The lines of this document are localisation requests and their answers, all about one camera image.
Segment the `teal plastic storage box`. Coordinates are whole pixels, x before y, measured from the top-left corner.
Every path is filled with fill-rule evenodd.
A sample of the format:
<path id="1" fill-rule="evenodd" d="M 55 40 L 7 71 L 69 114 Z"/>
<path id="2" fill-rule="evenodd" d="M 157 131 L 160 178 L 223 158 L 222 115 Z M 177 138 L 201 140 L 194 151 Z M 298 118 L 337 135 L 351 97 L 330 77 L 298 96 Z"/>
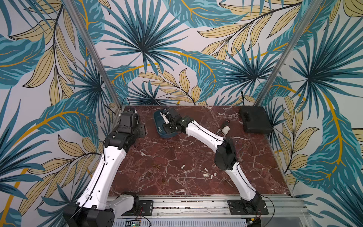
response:
<path id="1" fill-rule="evenodd" d="M 157 133 L 160 135 L 161 138 L 168 139 L 168 138 L 172 138 L 172 137 L 175 137 L 178 135 L 177 131 L 173 131 L 173 130 L 170 130 L 170 128 L 168 128 L 168 127 L 166 127 L 166 128 L 164 127 L 164 126 L 166 126 L 166 123 L 165 123 L 163 117 L 161 116 L 161 110 L 155 111 L 153 114 L 153 118 L 154 118 Z"/>

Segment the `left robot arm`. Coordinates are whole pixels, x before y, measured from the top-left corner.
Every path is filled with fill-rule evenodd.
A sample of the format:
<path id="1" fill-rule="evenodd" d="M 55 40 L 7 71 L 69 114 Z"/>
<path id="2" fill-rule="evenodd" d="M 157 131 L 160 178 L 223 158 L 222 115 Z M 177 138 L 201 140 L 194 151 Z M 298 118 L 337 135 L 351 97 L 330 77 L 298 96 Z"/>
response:
<path id="1" fill-rule="evenodd" d="M 113 180 L 122 161 L 145 126 L 134 108 L 119 115 L 119 122 L 103 143 L 103 154 L 88 186 L 77 202 L 65 206 L 63 217 L 69 227 L 111 227 L 115 219 L 132 210 L 135 196 L 124 194 L 107 202 Z"/>

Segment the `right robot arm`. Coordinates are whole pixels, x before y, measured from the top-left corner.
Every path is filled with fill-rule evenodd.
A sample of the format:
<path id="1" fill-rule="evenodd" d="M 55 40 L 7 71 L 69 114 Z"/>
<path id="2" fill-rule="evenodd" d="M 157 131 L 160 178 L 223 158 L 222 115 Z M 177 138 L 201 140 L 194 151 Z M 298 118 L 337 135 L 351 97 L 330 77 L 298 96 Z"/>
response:
<path id="1" fill-rule="evenodd" d="M 225 139 L 212 133 L 188 116 L 180 116 L 174 108 L 162 109 L 159 115 L 163 119 L 162 126 L 166 133 L 182 132 L 208 146 L 215 153 L 215 165 L 225 171 L 237 187 L 241 203 L 253 210 L 258 208 L 262 202 L 261 194 L 256 191 L 243 173 L 232 139 Z"/>

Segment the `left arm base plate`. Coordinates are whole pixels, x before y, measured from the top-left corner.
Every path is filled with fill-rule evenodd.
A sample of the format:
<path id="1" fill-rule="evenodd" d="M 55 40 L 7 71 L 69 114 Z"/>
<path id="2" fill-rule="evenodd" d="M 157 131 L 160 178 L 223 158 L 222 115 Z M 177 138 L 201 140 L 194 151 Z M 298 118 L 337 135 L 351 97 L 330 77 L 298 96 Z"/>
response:
<path id="1" fill-rule="evenodd" d="M 127 211 L 123 216 L 152 216 L 153 200 L 135 201 L 130 211 Z"/>

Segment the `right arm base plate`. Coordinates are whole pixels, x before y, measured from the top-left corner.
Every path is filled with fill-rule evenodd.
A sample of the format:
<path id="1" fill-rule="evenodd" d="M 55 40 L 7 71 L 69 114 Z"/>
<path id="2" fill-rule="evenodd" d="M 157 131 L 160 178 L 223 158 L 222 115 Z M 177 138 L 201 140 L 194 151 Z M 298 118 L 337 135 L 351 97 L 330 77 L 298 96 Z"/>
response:
<path id="1" fill-rule="evenodd" d="M 269 214 L 264 200 L 259 200 L 257 202 L 245 200 L 228 200 L 227 204 L 229 206 L 231 215 L 259 216 Z"/>

